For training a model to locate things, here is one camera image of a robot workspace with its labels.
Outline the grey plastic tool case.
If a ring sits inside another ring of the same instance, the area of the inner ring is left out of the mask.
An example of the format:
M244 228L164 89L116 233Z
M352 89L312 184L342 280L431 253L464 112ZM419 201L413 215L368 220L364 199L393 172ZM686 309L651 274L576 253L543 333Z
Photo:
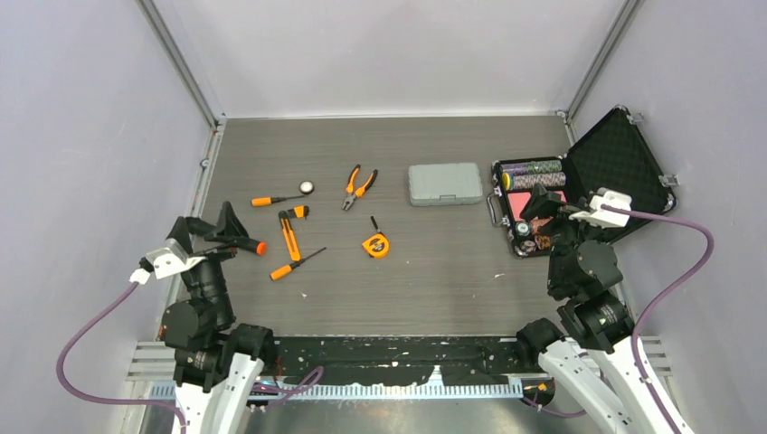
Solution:
M475 163L411 165L408 180L413 206L475 204L484 196Z

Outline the orange black pliers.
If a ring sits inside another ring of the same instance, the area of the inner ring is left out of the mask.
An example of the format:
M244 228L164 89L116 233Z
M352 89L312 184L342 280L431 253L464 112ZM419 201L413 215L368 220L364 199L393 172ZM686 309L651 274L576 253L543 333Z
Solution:
M353 206L355 200L363 197L367 193L367 191L374 184L379 173L377 169L374 169L373 172L367 177L367 179L361 185L356 186L355 179L357 178L360 169L361 169L361 166L357 164L347 178L346 197L342 204L343 211L349 211L350 208Z

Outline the orange tape measure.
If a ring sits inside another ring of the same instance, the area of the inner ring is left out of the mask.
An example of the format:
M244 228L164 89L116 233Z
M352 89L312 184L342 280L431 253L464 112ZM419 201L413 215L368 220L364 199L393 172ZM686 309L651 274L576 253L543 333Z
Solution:
M375 234L364 241L362 243L362 247L371 258L382 259L388 255L391 248L391 243L380 230L375 217L371 216L370 219L372 225L374 226Z

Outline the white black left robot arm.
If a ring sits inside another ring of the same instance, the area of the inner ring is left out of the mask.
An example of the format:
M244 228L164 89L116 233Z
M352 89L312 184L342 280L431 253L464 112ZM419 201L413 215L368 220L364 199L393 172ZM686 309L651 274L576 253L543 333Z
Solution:
M175 352L175 401L183 420L175 433L235 433L256 378L278 360L271 329L239 323L222 264L241 250L261 255L232 204L216 223L179 217L165 245L147 254L156 278L178 276L189 295L166 308L161 340Z

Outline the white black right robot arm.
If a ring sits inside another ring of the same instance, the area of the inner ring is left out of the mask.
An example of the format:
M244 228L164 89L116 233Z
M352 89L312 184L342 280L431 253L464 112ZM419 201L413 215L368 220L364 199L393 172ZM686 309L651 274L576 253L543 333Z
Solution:
M548 220L541 229L551 241L547 293L562 301L561 324L542 318L520 330L516 359L549 374L603 433L690 433L649 362L639 322L611 291L623 275L601 236L644 215L631 202L606 188L578 203L541 184L532 188L520 214Z

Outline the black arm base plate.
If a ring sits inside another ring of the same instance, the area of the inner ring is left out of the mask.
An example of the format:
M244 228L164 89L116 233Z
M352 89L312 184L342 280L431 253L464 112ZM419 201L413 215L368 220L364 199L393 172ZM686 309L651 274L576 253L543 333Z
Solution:
M320 366L321 385L499 385L550 378L530 349L508 336L283 336L264 375L296 384Z

